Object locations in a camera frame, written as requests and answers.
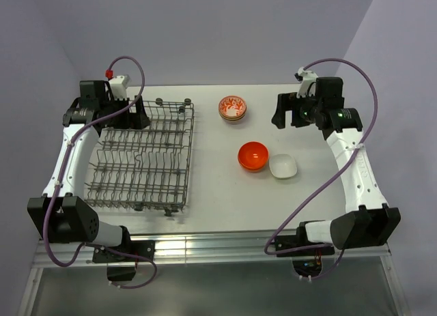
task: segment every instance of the stack of bowls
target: stack of bowls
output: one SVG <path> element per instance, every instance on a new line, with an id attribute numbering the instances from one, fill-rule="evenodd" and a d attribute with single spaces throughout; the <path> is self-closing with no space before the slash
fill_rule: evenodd
<path id="1" fill-rule="evenodd" d="M 227 121 L 235 122 L 246 115 L 246 102 L 239 96 L 226 96 L 218 104 L 220 116 Z"/>
<path id="2" fill-rule="evenodd" d="M 260 142 L 248 142 L 238 152 L 238 162 L 241 167 L 252 173 L 261 171 L 268 161 L 268 150 Z"/>

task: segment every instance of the gray floor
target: gray floor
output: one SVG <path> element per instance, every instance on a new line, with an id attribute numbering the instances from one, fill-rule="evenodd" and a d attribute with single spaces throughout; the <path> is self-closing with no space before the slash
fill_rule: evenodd
<path id="1" fill-rule="evenodd" d="M 145 279 L 137 275 L 136 280 Z M 378 257 L 344 259 L 326 278 L 303 283 L 290 260 L 160 266 L 147 287 L 109 287 L 105 268 L 44 271 L 37 315 L 396 315 Z"/>

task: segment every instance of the small white dish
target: small white dish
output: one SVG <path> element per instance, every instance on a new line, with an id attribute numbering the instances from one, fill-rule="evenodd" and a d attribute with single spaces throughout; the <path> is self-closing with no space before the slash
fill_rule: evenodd
<path id="1" fill-rule="evenodd" d="M 270 157 L 268 166 L 273 176 L 279 179 L 290 178 L 298 173 L 296 161 L 288 154 L 277 154 Z"/>

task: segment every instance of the metal wire rack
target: metal wire rack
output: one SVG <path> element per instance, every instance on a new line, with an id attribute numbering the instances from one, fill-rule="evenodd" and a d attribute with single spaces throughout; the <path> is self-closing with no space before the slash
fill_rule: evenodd
<path id="1" fill-rule="evenodd" d="M 164 210 L 186 204 L 194 105 L 144 101 L 151 124 L 144 130 L 102 131 L 90 160 L 85 200 L 92 207 Z"/>

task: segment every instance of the white wall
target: white wall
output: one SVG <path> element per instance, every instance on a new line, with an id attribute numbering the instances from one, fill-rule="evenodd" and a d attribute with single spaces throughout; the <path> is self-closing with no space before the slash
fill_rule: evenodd
<path id="1" fill-rule="evenodd" d="M 50 178 L 78 75 L 32 0 L 0 0 L 0 309 L 18 310 L 38 235 L 27 214 Z"/>
<path id="2" fill-rule="evenodd" d="M 35 2 L 82 78 L 129 54 L 148 85 L 187 85 L 290 83 L 299 67 L 344 56 L 371 0 Z M 131 63 L 119 70 L 139 84 Z"/>
<path id="3" fill-rule="evenodd" d="M 380 113 L 367 144 L 382 192 L 401 211 L 389 240 L 413 315 L 437 310 L 437 0 L 373 0 L 346 53 L 376 85 Z M 348 106 L 369 123 L 370 90 L 341 66 Z"/>

